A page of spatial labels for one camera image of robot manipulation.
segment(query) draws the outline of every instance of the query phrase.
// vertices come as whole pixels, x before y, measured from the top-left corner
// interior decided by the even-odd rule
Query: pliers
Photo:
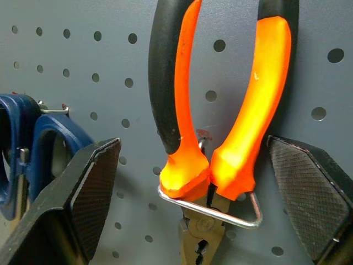
[[[201,198],[203,204],[208,200],[208,206],[213,207],[216,199],[236,200],[240,194],[253,191],[260,144],[279,104],[295,53],[298,1],[259,0],[248,90],[231,132],[214,151],[211,163],[199,149],[189,100],[192,43],[202,0],[158,1],[149,46],[148,80],[153,116],[168,154],[160,174],[161,191],[166,196],[190,202]],[[216,187],[215,193],[207,193],[210,183]],[[219,210],[227,212],[229,202],[223,206]],[[184,215],[189,216],[184,218],[186,228],[201,245],[205,244],[205,233],[197,234],[197,227],[190,226],[192,218],[200,221],[202,216]],[[205,232],[214,234],[214,226]],[[224,227],[217,233],[215,250]],[[192,251],[202,259],[200,249]],[[203,257],[202,264],[208,264],[211,258],[206,261]],[[195,264],[195,260],[184,264]]]

